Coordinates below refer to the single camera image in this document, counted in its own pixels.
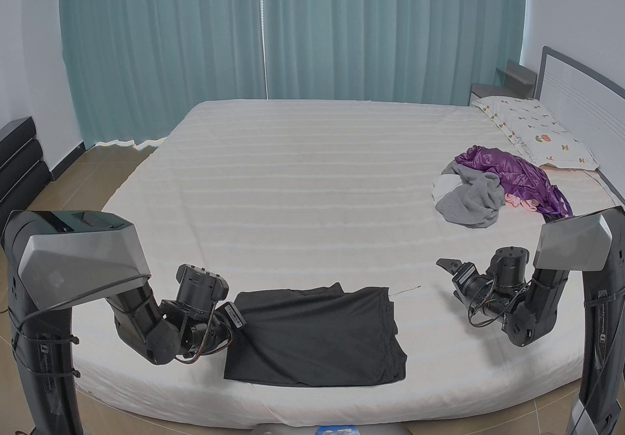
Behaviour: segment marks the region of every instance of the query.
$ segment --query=curtain fold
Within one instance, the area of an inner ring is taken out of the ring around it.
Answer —
[[[259,0],[59,0],[85,145],[167,136],[197,103],[265,98]]]
[[[521,54],[525,0],[264,0],[270,98],[466,105]]]

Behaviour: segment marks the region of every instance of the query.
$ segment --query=pillow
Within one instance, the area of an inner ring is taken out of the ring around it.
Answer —
[[[538,100],[487,96],[473,105],[482,109],[533,165],[588,171],[599,167],[590,150],[560,126]]]

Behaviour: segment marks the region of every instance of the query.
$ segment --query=wall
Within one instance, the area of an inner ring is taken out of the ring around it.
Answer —
[[[625,0],[527,0],[521,63],[550,46],[625,86]]]
[[[0,126],[32,116],[52,169],[82,142],[62,58],[59,0],[0,2]]]

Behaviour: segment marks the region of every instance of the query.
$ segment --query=blue sticker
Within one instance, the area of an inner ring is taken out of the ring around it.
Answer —
[[[341,426],[319,426],[315,435],[360,435],[358,429],[351,424]]]

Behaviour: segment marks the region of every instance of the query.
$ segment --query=white cloth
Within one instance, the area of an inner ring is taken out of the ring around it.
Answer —
[[[476,330],[438,258],[483,272],[501,246],[536,247],[541,215],[502,208],[496,228],[448,223],[431,184],[473,144],[515,152],[475,107],[349,101],[224,101],[196,106],[105,206],[136,224],[157,301],[182,263],[242,290],[390,288],[406,379],[356,388],[223,380],[226,353],[153,366],[117,336],[104,300],[74,308],[76,383],[115,407],[172,421],[368,424],[502,409],[580,377],[581,275],[571,273],[547,336],[510,343]],[[547,170],[576,214],[610,207],[582,171]],[[528,264],[526,276],[531,276]]]
[[[434,198],[434,204],[440,201],[445,194],[451,192],[458,185],[462,185],[463,180],[457,174],[441,174],[437,176],[432,183],[432,197]]]

